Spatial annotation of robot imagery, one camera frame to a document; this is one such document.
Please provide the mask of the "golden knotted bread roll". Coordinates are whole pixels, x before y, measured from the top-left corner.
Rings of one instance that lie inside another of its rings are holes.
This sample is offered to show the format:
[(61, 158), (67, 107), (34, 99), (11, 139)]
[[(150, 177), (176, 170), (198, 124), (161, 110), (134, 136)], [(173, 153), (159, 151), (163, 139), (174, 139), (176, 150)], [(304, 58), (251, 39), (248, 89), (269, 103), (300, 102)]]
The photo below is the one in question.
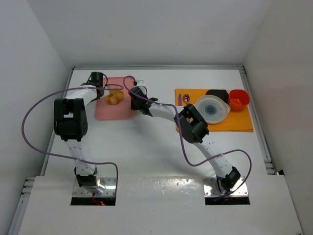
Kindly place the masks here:
[(105, 97), (105, 101), (108, 105), (117, 105), (124, 99), (124, 93), (122, 90), (110, 91), (109, 95)]

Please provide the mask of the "pink rectangular tray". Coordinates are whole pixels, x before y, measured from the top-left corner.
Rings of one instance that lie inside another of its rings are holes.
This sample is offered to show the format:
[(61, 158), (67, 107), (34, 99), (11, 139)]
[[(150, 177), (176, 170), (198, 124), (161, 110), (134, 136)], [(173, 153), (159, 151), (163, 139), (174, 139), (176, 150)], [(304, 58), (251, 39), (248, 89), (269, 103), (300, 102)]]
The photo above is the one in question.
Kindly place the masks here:
[[(108, 84), (116, 84), (123, 86), (124, 77), (108, 77)], [(126, 86), (131, 89), (134, 87), (134, 79), (127, 78), (125, 80)], [(94, 111), (94, 117), (96, 120), (124, 120), (133, 117), (133, 111), (131, 110), (131, 97), (128, 91), (123, 88), (123, 100), (118, 104), (107, 104), (105, 96), (96, 101), (96, 108)]]

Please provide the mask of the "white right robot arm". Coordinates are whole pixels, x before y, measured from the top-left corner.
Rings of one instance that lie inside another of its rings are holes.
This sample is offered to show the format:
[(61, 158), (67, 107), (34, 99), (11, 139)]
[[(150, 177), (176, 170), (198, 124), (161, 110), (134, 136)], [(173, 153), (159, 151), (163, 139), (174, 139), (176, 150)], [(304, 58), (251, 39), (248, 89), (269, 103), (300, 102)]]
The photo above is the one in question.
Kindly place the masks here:
[(187, 141), (197, 147), (212, 165), (220, 187), (228, 193), (231, 192), (241, 175), (214, 144), (209, 136), (206, 121), (194, 105), (178, 107), (159, 103), (156, 98), (148, 99), (142, 89), (137, 86), (128, 92), (132, 100), (132, 109), (140, 111), (143, 115), (174, 122), (179, 128), (181, 142)]

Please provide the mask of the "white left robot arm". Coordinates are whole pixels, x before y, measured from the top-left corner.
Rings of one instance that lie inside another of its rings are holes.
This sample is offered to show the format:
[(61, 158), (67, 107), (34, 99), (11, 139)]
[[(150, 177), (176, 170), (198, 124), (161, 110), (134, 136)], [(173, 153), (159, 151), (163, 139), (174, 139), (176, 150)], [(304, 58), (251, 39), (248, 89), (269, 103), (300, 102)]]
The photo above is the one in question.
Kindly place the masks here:
[(92, 72), (85, 83), (64, 98), (54, 100), (54, 132), (68, 146), (75, 160), (74, 174), (79, 187), (100, 194), (104, 187), (100, 184), (100, 175), (94, 164), (87, 163), (87, 154), (83, 150), (84, 136), (88, 131), (86, 106), (108, 94), (106, 75)]

